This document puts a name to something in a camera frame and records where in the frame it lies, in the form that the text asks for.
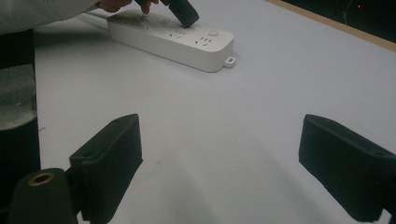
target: hand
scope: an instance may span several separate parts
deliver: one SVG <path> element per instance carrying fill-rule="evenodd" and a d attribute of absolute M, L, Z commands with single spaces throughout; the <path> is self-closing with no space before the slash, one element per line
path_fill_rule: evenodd
<path fill-rule="evenodd" d="M 148 0 L 144 5 L 141 6 L 143 13 L 149 14 L 149 7 L 151 3 L 157 5 L 160 0 Z M 117 12 L 122 7 L 126 7 L 132 3 L 132 0 L 100 0 L 98 5 L 99 8 L 106 12 Z"/>

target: white sleeve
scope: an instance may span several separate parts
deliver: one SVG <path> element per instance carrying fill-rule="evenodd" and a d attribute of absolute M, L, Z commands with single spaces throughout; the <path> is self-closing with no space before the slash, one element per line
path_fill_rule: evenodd
<path fill-rule="evenodd" d="M 0 0 L 0 35 L 70 19 L 97 2 L 99 0 Z"/>

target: white table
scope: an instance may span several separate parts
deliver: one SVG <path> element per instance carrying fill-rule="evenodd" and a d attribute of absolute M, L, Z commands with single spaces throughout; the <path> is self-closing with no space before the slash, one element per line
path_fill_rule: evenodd
<path fill-rule="evenodd" d="M 43 168 L 67 169 L 111 120 L 137 113 L 144 162 L 111 223 L 358 223 L 298 162 L 303 118 L 396 153 L 396 53 L 262 0 L 191 3 L 198 22 L 234 34 L 234 68 L 127 47 L 88 15 L 35 31 Z"/>

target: power strip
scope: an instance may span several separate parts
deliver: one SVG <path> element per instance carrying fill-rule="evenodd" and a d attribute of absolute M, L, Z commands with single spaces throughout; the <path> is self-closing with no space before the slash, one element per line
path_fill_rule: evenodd
<path fill-rule="evenodd" d="M 172 18 L 137 9 L 125 10 L 107 18 L 112 39 L 178 63 L 217 72 L 233 67 L 233 35 L 194 24 L 184 28 Z"/>

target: metal ring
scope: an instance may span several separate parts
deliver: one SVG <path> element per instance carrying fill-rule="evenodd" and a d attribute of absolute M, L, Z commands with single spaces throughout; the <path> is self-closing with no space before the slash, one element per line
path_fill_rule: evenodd
<path fill-rule="evenodd" d="M 48 182 L 50 182 L 54 177 L 55 174 L 50 172 L 40 173 L 30 178 L 29 186 L 37 187 L 37 186 L 45 185 Z"/>

